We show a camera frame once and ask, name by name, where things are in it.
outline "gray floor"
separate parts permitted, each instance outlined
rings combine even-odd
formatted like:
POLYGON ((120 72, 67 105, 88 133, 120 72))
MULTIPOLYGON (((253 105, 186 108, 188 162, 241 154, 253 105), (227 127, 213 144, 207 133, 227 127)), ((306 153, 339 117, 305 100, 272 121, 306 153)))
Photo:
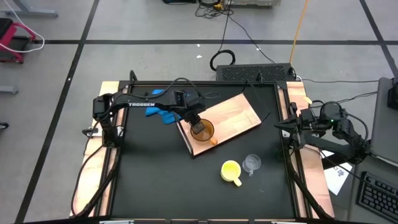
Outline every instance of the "gray floor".
MULTIPOLYGON (((23 19, 50 40, 78 40, 93 0, 30 0, 33 6, 55 9, 57 19, 23 19)), ((398 40, 395 0, 366 0, 386 40, 398 40)), ((282 1, 273 9, 234 9, 253 39, 291 40, 304 0, 282 1)), ((168 6, 161 0, 100 0, 89 40, 220 39, 225 17, 194 16, 197 5, 168 6)), ((226 39, 247 39, 234 23, 226 39)), ((302 40, 376 40, 358 0, 312 0, 300 32, 302 40)), ((81 130, 91 124, 91 101, 105 80, 126 80, 134 69, 140 80, 214 80, 208 62, 219 45, 85 45, 52 139, 49 153, 25 221, 67 218, 70 199, 82 160, 85 137, 81 130)), ((0 133, 0 223, 14 222, 29 183, 77 45, 46 45, 27 54, 25 64, 0 64, 2 85, 16 85, 18 95, 0 95, 0 119, 10 128, 0 133)), ((289 45, 260 45, 276 62, 288 62, 289 45)), ((253 45, 225 45, 236 54, 237 63, 268 63, 253 45)), ((398 60, 398 46, 389 46, 398 60)), ((222 55, 216 64, 229 63, 222 55)), ((376 80, 393 77, 380 46, 298 45, 293 62, 296 72, 313 80, 376 80)), ((313 100, 341 100, 376 91, 377 83, 305 83, 313 100)), ((345 103, 352 114, 371 129, 375 96, 345 103)), ((362 126, 354 121, 356 129, 362 126)), ((345 184, 332 196, 338 214, 348 208, 345 184)))

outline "orange cable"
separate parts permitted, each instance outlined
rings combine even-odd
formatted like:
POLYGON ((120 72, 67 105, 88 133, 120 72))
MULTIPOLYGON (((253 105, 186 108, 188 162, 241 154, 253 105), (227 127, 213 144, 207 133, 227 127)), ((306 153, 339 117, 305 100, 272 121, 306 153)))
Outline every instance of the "orange cable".
POLYGON ((303 11, 301 12, 300 20, 298 22, 296 35, 294 36, 292 51, 290 52, 290 59, 289 59, 289 63, 290 64, 292 64, 292 61, 293 61, 293 54, 294 54, 294 50, 295 50, 295 47, 296 47, 296 40, 297 40, 297 37, 299 36, 299 33, 300 33, 301 23, 303 21, 305 11, 307 10, 307 5, 308 5, 308 0, 305 0, 304 8, 303 8, 303 11))

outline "floor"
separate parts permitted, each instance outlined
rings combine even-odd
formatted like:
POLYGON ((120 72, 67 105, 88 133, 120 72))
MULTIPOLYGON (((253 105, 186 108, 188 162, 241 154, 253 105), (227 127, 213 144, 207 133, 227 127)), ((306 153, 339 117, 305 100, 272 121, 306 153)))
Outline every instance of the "floor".
MULTIPOLYGON (((233 18, 270 58, 288 62, 304 2, 234 9, 233 18)), ((91 124, 91 101, 101 82, 127 80, 131 69, 140 80, 214 80, 208 63, 220 46, 226 19, 198 18, 197 4, 169 6, 161 0, 29 3, 54 9, 59 17, 22 18, 48 44, 27 54, 23 65, 0 64, 1 84, 20 89, 18 95, 0 95, 5 105, 0 118, 10 123, 0 133, 0 223, 67 218, 86 141, 81 130, 91 124)), ((393 60, 398 60, 397 7, 396 0, 310 1, 293 61, 296 72, 318 81, 398 76, 393 60)), ((268 63, 236 24, 228 24, 225 39, 229 44, 223 48, 235 52, 237 64, 268 63)), ((222 55, 215 63, 229 60, 222 55)), ((305 86, 311 99, 330 101, 376 91, 377 83, 305 86)), ((343 106, 371 130, 375 100, 370 96, 343 106)), ((342 219, 349 188, 346 182, 339 195, 331 196, 342 219)))

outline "keyboard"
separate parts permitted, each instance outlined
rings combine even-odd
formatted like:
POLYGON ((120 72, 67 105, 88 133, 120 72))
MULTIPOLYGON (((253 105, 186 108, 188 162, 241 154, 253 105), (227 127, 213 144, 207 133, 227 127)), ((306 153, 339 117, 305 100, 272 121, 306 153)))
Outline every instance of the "keyboard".
POLYGON ((356 203, 392 222, 398 223, 398 187, 369 172, 362 173, 356 203))

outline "black table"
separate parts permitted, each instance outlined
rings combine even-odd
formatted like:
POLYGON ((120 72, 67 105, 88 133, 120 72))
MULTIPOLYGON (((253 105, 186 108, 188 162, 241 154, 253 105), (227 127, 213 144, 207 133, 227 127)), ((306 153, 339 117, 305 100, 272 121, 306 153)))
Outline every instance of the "black table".
MULTIPOLYGON (((218 91, 220 97, 206 100, 211 107, 239 94, 243 84, 203 82, 202 93, 218 91)), ((164 89, 165 83, 134 85, 132 92, 143 95, 164 89)), ((190 85, 173 89, 193 91, 190 85)), ((271 113, 259 127, 216 146, 192 159, 177 125, 163 124, 160 115, 145 117, 145 108, 126 112, 124 146, 116 185, 113 188, 111 216, 114 218, 185 219, 270 219, 294 218, 296 205, 285 162, 278 153, 282 147, 275 84, 246 87, 245 97, 257 115, 271 113), (242 163, 257 154, 262 165, 249 177, 242 170, 242 186, 221 179, 221 165, 227 160, 242 163)), ((167 95, 156 101, 166 102, 167 95)))

